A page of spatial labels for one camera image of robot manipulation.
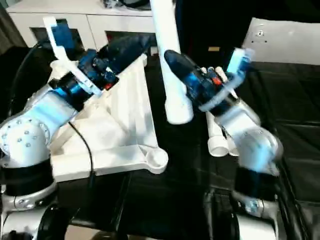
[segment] white pipe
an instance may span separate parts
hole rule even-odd
[[[216,124],[215,117],[210,112],[206,112],[205,115],[209,134],[209,153],[214,157],[223,157],[229,152],[228,142],[221,128]]]
[[[217,74],[220,75],[220,77],[222,78],[222,81],[223,81],[223,82],[227,82],[227,81],[228,81],[228,78],[227,78],[224,70],[223,70],[220,66],[216,67],[216,68],[215,68],[215,71],[216,71]],[[237,96],[237,94],[236,94],[236,92],[235,92],[234,90],[232,90],[230,93],[231,93],[235,98],[238,98],[238,96]],[[227,143],[228,143],[229,154],[230,154],[231,156],[234,156],[234,157],[239,156],[239,152],[238,152],[238,150],[237,150],[237,147],[236,147],[236,145],[235,145],[234,140],[233,140],[230,136],[227,136],[227,137],[226,137],[226,140],[227,140]]]
[[[184,124],[194,116],[192,103],[186,96],[186,86],[171,72],[164,56],[166,50],[181,52],[173,2],[151,0],[150,4],[166,95],[166,118],[171,124]]]

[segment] cabinet door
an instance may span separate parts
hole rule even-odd
[[[87,16],[84,14],[60,13],[9,13],[24,41],[29,47],[34,46],[39,36],[47,35],[43,18],[54,16],[57,20],[65,20],[71,32],[80,38],[79,44],[87,49],[96,49]]]
[[[88,21],[97,49],[112,38],[132,33],[155,33],[151,16],[88,15]]]

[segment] red component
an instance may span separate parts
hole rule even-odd
[[[104,86],[104,89],[105,90],[109,90],[110,88],[112,88],[113,87],[113,84],[112,83],[108,83],[108,84],[106,84],[105,86]]]
[[[213,77],[212,81],[215,85],[222,85],[222,82],[218,77]]]

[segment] black cable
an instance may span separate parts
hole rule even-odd
[[[15,73],[15,76],[13,78],[12,81],[12,85],[11,85],[11,90],[9,93],[9,104],[8,104],[8,112],[7,112],[7,117],[11,117],[12,113],[13,113],[13,104],[16,98],[16,92],[17,92],[17,87],[18,87],[18,83],[19,83],[19,78],[20,78],[20,74],[23,70],[23,68],[25,67],[27,61],[29,60],[30,56],[32,56],[32,54],[35,52],[35,50],[39,47],[41,47],[43,44],[48,43],[49,40],[47,38],[37,42],[30,50],[29,52],[26,54],[26,56],[24,57],[24,59],[22,60],[22,63],[20,64],[18,70]]]
[[[144,5],[147,5],[149,3],[149,0],[139,0],[137,2],[133,2],[133,3],[126,3],[124,0],[119,0],[120,3],[122,3],[123,5],[125,5],[128,8],[139,8],[142,7]]]
[[[89,175],[88,188],[92,189],[93,186],[94,186],[96,172],[95,172],[95,169],[94,169],[94,161],[93,161],[93,158],[92,158],[91,149],[90,149],[87,141],[85,140],[84,136],[82,136],[82,134],[78,131],[78,129],[71,122],[68,122],[68,124],[70,125],[71,128],[73,128],[73,130],[76,132],[76,134],[79,135],[79,137],[82,139],[83,143],[85,144],[86,149],[88,150],[89,158],[90,158],[90,175]]]

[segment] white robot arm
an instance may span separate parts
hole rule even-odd
[[[259,117],[245,102],[231,94],[243,82],[251,55],[250,50],[234,52],[227,83],[223,83],[213,68],[203,72],[187,56],[172,50],[164,56],[172,72],[186,85],[193,104],[215,116],[215,122],[233,139],[239,152],[231,194],[233,230],[222,238],[277,240],[276,160],[282,156],[282,144],[260,126]]]
[[[77,67],[70,66],[72,73],[50,81],[23,111],[0,125],[0,148],[5,153],[0,159],[4,179],[1,240],[64,239],[69,218],[57,204],[48,148],[51,139],[83,109],[85,101],[116,84],[117,75],[150,43],[149,36],[137,35],[116,40],[99,52],[87,50]]]

